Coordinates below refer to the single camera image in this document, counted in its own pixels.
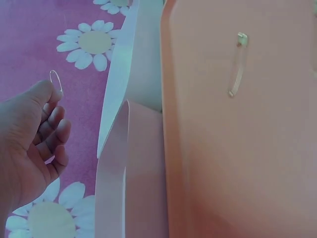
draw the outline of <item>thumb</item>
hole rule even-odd
[[[50,81],[43,80],[26,91],[24,96],[29,97],[42,108],[46,103],[57,103],[63,97],[63,93],[56,91]]]

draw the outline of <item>rubber band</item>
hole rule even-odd
[[[54,73],[54,74],[56,75],[57,80],[58,80],[58,82],[59,82],[60,91],[63,92],[63,88],[61,87],[59,75],[58,75],[58,73],[57,73],[55,70],[53,70],[53,69],[50,71],[50,81],[51,81],[51,83],[53,83],[53,81],[52,81],[52,73]]]

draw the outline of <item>plastic tray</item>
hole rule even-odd
[[[313,1],[166,2],[170,238],[316,237],[313,22]]]

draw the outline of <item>hand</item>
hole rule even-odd
[[[61,98],[42,81],[0,104],[0,201],[9,212],[40,196],[67,166],[71,124],[57,106]]]

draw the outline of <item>flower petal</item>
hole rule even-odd
[[[20,207],[13,211],[12,213],[18,216],[27,217],[29,215],[29,211],[32,208],[32,203],[26,204],[23,207]]]
[[[78,61],[79,57],[84,55],[86,52],[82,49],[76,49],[70,52],[66,58],[67,62],[74,63]]]
[[[129,8],[127,6],[123,6],[120,8],[120,12],[122,15],[126,16],[128,14]]]
[[[72,216],[84,216],[85,214],[95,213],[95,196],[91,195],[77,202],[70,214]]]
[[[53,181],[44,192],[44,200],[53,202],[59,193],[60,179],[57,178]]]
[[[39,203],[39,202],[43,202],[44,200],[44,192],[41,194],[41,196],[39,196],[37,199],[35,199],[33,202],[34,203]]]
[[[107,10],[109,10],[109,8],[112,7],[112,6],[114,6],[114,5],[113,5],[111,2],[109,2],[109,3],[107,3],[107,4],[103,5],[103,6],[101,6],[100,9],[107,11]]]
[[[56,47],[58,52],[72,51],[79,48],[79,44],[75,42],[64,42]]]
[[[17,229],[27,230],[29,229],[28,221],[23,217],[11,216],[7,219],[5,228],[7,228],[9,231],[14,231]]]
[[[112,22],[107,22],[103,28],[102,28],[102,31],[103,32],[109,32],[113,29],[113,23]]]
[[[106,52],[106,56],[107,56],[107,59],[108,59],[109,61],[111,61],[111,59],[112,59],[112,50],[108,50],[108,51]]]
[[[91,31],[91,26],[88,25],[87,23],[80,23],[78,25],[78,29],[81,30],[82,32],[88,32],[88,31]]]
[[[118,6],[112,6],[109,8],[108,13],[111,15],[115,15],[120,11],[120,8]]]
[[[119,33],[120,33],[120,30],[112,30],[112,31],[108,32],[108,34],[111,36],[111,38],[118,38]]]
[[[32,236],[30,231],[14,230],[8,235],[8,238],[32,238]]]
[[[102,28],[104,27],[105,25],[105,21],[103,20],[97,20],[95,21],[93,24],[92,24],[92,29],[95,30],[95,31],[101,31]]]
[[[67,29],[64,33],[70,36],[81,36],[83,34],[80,30],[75,29]]]
[[[93,230],[95,226],[95,214],[87,214],[74,218],[76,226],[86,230]]]
[[[103,5],[109,2],[109,0],[94,0],[93,3],[96,5]]]
[[[78,41],[78,36],[71,36],[71,35],[60,35],[57,37],[58,41],[63,41],[63,42],[77,42]]]
[[[89,53],[83,54],[78,61],[75,63],[75,67],[78,69],[87,68],[93,57]],[[64,206],[66,209],[73,208],[74,205],[84,197],[85,185],[81,182],[74,182],[69,185],[64,191],[60,194],[58,203]]]
[[[78,229],[75,238],[95,238],[94,230]]]
[[[99,72],[105,71],[107,68],[107,58],[102,55],[98,54],[94,56],[94,65],[96,67],[96,70]]]

